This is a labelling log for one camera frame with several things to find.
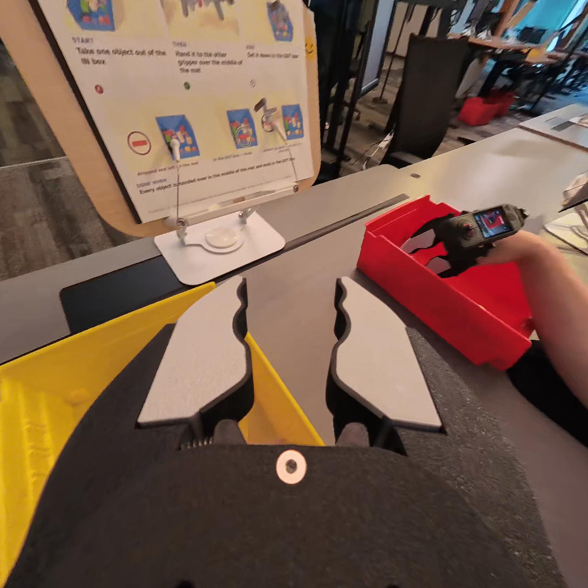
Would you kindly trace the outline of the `black office chair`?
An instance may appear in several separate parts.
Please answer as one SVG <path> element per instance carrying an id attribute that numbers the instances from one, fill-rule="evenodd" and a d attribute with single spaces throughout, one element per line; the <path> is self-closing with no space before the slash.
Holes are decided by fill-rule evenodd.
<path id="1" fill-rule="evenodd" d="M 449 127 L 468 44 L 411 34 L 381 165 L 403 168 L 435 154 Z"/>

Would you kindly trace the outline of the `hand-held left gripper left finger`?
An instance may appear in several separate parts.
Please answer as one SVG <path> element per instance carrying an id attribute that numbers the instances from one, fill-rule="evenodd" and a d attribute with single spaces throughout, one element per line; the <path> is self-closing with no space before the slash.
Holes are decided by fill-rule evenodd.
<path id="1" fill-rule="evenodd" d="M 181 315 L 138 415 L 139 428 L 184 425 L 186 442 L 202 445 L 218 424 L 239 423 L 251 411 L 247 306 L 246 279 L 234 276 Z"/>

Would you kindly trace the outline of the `yellow plastic bin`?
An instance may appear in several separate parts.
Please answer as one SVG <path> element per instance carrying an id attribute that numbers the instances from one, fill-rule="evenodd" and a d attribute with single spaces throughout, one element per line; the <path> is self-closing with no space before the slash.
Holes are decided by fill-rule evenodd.
<path id="1" fill-rule="evenodd" d="M 324 442 L 252 336 L 254 405 L 212 440 L 137 426 L 173 325 L 206 284 L 1 366 L 1 583 L 293 586 Z"/>

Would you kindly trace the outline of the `wooden framed instruction sign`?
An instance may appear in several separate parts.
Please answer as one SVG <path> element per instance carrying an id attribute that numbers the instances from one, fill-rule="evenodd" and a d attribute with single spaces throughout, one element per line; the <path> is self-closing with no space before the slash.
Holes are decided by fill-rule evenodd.
<path id="1" fill-rule="evenodd" d="M 316 178 L 304 1 L 1 1 L 1 40 L 119 231 Z"/>

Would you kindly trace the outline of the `red storage tote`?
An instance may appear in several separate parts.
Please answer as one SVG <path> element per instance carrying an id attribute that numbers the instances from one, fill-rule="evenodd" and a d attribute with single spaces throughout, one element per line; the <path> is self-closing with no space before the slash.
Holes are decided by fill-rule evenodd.
<path id="1" fill-rule="evenodd" d="M 493 89 L 487 96 L 466 99 L 458 121 L 467 126 L 485 126 L 495 118 L 503 118 L 510 111 L 516 93 L 503 89 Z"/>

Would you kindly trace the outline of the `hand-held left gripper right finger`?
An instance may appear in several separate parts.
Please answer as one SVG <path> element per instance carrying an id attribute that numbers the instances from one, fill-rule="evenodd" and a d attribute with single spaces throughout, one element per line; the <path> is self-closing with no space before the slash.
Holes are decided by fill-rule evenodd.
<path id="1" fill-rule="evenodd" d="M 384 302 L 350 277 L 336 280 L 336 319 L 325 401 L 334 438 L 402 447 L 398 430 L 443 434 L 442 418 L 408 330 Z"/>

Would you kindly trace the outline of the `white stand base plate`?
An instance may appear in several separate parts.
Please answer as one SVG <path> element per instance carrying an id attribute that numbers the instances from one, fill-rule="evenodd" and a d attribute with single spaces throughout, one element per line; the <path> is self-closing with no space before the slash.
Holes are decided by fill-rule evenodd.
<path id="1" fill-rule="evenodd" d="M 176 213 L 165 220 L 171 230 L 156 236 L 155 246 L 181 284 L 214 281 L 283 250 L 285 239 L 257 210 L 298 189 L 297 182 L 284 183 L 206 211 Z"/>

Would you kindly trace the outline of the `red plastic bin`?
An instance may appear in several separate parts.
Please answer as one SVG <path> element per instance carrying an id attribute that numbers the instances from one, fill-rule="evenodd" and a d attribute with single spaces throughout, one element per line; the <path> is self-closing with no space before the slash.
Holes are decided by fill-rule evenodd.
<path id="1" fill-rule="evenodd" d="M 458 210 L 430 195 L 365 224 L 357 269 L 475 365 L 505 371 L 531 347 L 532 317 L 515 264 L 478 266 L 441 278 L 426 264 L 442 244 L 414 254 L 401 246 L 426 222 Z"/>

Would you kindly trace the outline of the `person's right forearm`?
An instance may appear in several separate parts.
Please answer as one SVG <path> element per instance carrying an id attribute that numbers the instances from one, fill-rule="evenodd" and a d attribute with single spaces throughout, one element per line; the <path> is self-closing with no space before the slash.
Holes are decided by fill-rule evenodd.
<path id="1" fill-rule="evenodd" d="M 563 255 L 535 235 L 528 235 L 516 263 L 543 349 L 587 407 L 587 287 Z"/>

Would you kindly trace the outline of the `rolling display screen stand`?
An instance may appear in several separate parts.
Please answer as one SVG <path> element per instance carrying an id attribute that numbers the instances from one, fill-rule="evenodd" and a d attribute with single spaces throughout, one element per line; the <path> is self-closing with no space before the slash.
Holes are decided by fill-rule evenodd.
<path id="1" fill-rule="evenodd" d="M 336 80 L 329 95 L 326 113 L 330 114 L 325 149 L 335 155 L 334 162 L 322 163 L 329 178 L 337 178 L 345 158 L 345 149 L 359 99 L 380 83 L 397 1 L 362 1 L 358 17 L 348 25 L 353 1 L 342 4 L 338 54 L 333 55 L 330 76 Z"/>

